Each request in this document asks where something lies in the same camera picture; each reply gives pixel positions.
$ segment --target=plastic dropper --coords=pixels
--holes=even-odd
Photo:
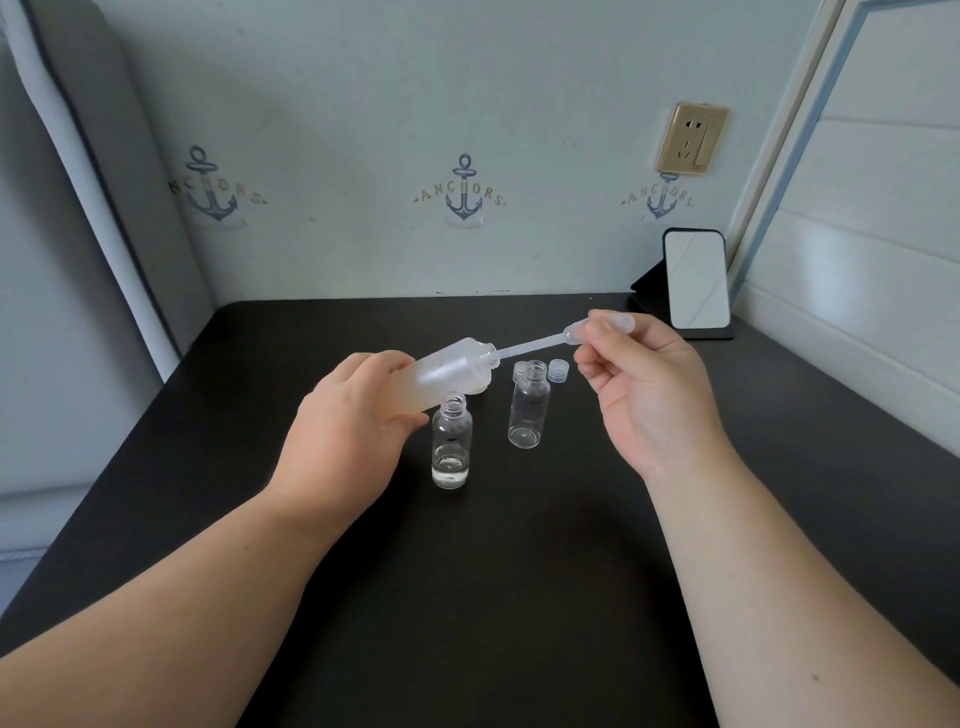
[[[610,322],[614,328],[622,333],[630,333],[634,330],[634,325],[636,324],[634,317],[629,313],[607,313],[604,314],[603,318]],[[555,347],[558,344],[569,344],[570,346],[574,347],[580,346],[587,341],[587,338],[584,335],[584,324],[587,321],[589,321],[589,319],[578,321],[576,324],[570,324],[570,326],[564,329],[563,333],[554,334],[553,336],[544,336],[542,339],[528,341],[526,344],[517,344],[515,347],[499,349],[496,352],[496,356],[499,359],[509,359],[512,356],[520,356],[522,353],[537,352],[540,349]]]

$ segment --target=electrical outlet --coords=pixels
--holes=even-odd
[[[710,167],[730,110],[710,104],[678,104],[666,131],[658,172],[703,175]]]

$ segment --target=mirror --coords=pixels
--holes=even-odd
[[[730,325],[726,249],[727,243],[719,231],[671,228],[663,234],[673,328]]]

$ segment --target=anchor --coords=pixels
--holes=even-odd
[[[460,206],[454,207],[453,203],[450,201],[449,195],[446,196],[446,206],[450,208],[450,212],[455,214],[461,220],[466,220],[470,215],[474,214],[481,207],[483,207],[482,197],[477,200],[477,204],[475,206],[470,207],[467,205],[467,192],[464,189],[464,185],[466,185],[467,180],[473,177],[476,173],[477,171],[475,169],[470,169],[470,155],[460,155],[460,166],[453,170],[453,174],[463,180],[460,188]]]
[[[668,172],[664,172],[660,175],[660,178],[664,181],[662,192],[660,193],[660,204],[656,207],[653,206],[653,197],[647,198],[647,209],[654,213],[654,217],[658,220],[663,217],[667,212],[670,212],[674,207],[677,206],[677,201],[673,201],[673,205],[670,207],[664,207],[663,201],[666,200],[666,184],[676,180],[678,175],[672,175]]]
[[[237,198],[236,195],[230,197],[230,201],[227,203],[226,207],[220,207],[220,203],[217,202],[217,193],[213,191],[213,185],[210,184],[210,177],[208,176],[210,172],[216,172],[220,167],[214,164],[212,161],[206,160],[206,151],[203,147],[198,147],[194,144],[190,147],[190,158],[193,159],[192,162],[187,162],[184,166],[187,169],[192,169],[194,172],[200,175],[200,180],[204,184],[204,192],[206,192],[206,200],[208,205],[206,207],[201,206],[196,200],[193,199],[193,195],[188,194],[187,199],[190,201],[190,205],[198,209],[204,215],[209,215],[218,223],[223,220],[228,215],[231,215],[235,209],[237,209]]]

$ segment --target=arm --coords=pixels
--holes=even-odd
[[[643,476],[723,726],[960,724],[960,690],[817,551],[733,451],[697,353],[591,312],[580,371]]]
[[[234,725],[314,569],[427,422],[373,415],[412,361],[349,357],[303,400],[263,492],[0,660],[0,725]]]

